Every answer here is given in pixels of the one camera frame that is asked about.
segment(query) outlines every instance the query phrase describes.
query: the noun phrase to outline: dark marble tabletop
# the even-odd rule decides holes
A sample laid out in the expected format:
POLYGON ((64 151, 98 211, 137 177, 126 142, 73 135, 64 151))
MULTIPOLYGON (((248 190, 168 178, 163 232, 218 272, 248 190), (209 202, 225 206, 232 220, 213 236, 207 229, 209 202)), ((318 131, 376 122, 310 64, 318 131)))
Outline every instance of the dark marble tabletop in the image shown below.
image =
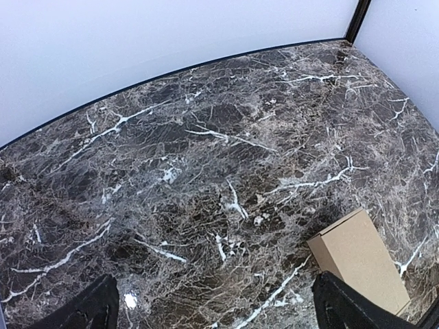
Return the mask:
POLYGON ((306 240, 361 206, 416 321, 439 285, 438 157, 343 41, 131 88, 0 151, 5 318, 22 328, 111 273, 120 328, 316 328, 306 240))

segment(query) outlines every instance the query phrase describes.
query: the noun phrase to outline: box side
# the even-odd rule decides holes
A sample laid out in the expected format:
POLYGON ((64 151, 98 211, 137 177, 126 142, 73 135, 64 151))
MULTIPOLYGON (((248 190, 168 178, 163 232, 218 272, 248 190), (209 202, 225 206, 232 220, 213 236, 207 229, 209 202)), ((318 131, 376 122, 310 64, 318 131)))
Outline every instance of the box side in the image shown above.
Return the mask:
POLYGON ((357 210, 354 210, 353 212, 351 212, 350 214, 344 216, 343 218, 339 219, 338 221, 336 221, 335 223, 332 223, 330 226, 328 226, 327 228, 323 229, 320 231, 320 235, 326 234, 327 232, 333 230, 334 228, 336 228, 337 226, 341 225, 342 223, 344 223, 345 221, 347 221, 348 219, 350 219, 352 216, 355 216, 357 213, 359 213, 360 211, 362 211, 362 208, 359 208, 357 210))
POLYGON ((331 254, 329 253, 326 245, 324 245, 322 237, 318 235, 308 240, 307 242, 309 249, 311 249, 320 269, 322 271, 330 271, 338 278, 343 280, 343 277, 338 270, 331 254))
POLYGON ((372 220, 362 210, 322 236, 345 283, 376 305, 398 314, 410 301, 372 220))

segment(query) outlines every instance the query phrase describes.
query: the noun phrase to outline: black vertical strip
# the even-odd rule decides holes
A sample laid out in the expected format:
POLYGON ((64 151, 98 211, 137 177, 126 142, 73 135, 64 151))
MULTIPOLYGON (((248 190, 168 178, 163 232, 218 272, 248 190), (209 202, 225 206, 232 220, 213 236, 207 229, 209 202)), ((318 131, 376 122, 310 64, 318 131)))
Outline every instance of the black vertical strip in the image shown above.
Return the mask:
POLYGON ((354 43, 355 38, 358 35, 359 28, 363 23, 364 17, 368 11, 371 0, 359 0, 357 9, 355 9, 354 16, 349 24, 348 31, 346 32, 345 39, 350 43, 354 43))

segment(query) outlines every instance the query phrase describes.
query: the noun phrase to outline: cardboard box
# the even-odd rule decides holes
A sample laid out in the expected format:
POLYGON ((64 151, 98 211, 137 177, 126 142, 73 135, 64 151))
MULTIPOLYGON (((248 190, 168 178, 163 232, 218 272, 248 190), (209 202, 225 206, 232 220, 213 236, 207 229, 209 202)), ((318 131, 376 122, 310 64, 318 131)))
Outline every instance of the cardboard box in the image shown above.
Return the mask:
POLYGON ((331 271, 371 302, 400 315, 410 302, 389 252, 362 209, 308 241, 321 270, 331 271))

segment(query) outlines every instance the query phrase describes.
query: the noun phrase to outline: box top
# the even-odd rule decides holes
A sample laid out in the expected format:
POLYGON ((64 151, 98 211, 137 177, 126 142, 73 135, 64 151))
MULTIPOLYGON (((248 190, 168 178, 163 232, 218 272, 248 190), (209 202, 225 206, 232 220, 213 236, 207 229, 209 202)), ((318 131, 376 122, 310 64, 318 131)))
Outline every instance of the box top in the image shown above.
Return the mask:
POLYGON ((393 314, 410 298, 372 220, 357 209, 308 242, 320 268, 393 314))

